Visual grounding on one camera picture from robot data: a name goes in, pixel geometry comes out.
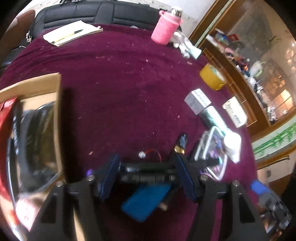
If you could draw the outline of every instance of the red wire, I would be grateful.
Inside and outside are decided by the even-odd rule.
[[[149,152],[152,152],[152,151],[154,151],[154,152],[156,152],[158,154],[159,162],[161,163],[161,155],[160,155],[160,153],[157,150],[150,149],[148,151],[145,151],[145,154],[147,155]]]

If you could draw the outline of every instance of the green bamboo painting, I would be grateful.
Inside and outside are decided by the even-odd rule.
[[[267,149],[277,149],[279,148],[285,140],[288,140],[290,143],[292,138],[296,135],[296,122],[290,125],[287,129],[283,132],[277,134],[275,137],[270,139],[269,141],[263,143],[262,145],[253,149],[254,155],[260,154],[263,156]]]

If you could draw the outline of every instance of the red object in box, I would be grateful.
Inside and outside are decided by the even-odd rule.
[[[233,42],[233,41],[239,41],[239,37],[236,35],[236,34],[231,34],[231,35],[228,35],[227,38]]]
[[[6,173],[7,140],[12,130],[12,108],[17,97],[0,103],[0,195],[10,200]]]

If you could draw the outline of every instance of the pink bottle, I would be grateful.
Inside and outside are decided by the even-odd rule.
[[[160,10],[160,18],[151,39],[158,44],[167,45],[182,22],[181,14],[182,10],[179,7],[173,7],[172,12]]]

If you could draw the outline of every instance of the purple velvet cloth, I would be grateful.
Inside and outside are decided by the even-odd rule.
[[[181,132],[189,135],[187,149],[191,150],[207,128],[184,98],[201,88],[229,128],[242,137],[241,161],[228,162],[223,181],[239,180],[256,202],[249,188],[257,176],[248,131],[236,129],[222,108],[231,97],[228,90],[213,91],[200,78],[206,58],[189,59],[191,65],[178,49],[154,43],[151,31],[103,27],[102,33],[61,47],[40,35],[0,79],[0,88],[4,88],[28,78],[61,73],[61,143],[68,179],[76,180],[88,169],[99,167],[112,153],[118,153],[123,161],[139,161],[138,152],[153,148],[165,161]],[[129,195],[128,186],[115,185],[102,207],[111,240],[186,240],[196,205],[182,189],[167,212],[156,210],[142,224],[120,211],[121,202]],[[218,239],[221,211],[218,202],[212,240]]]

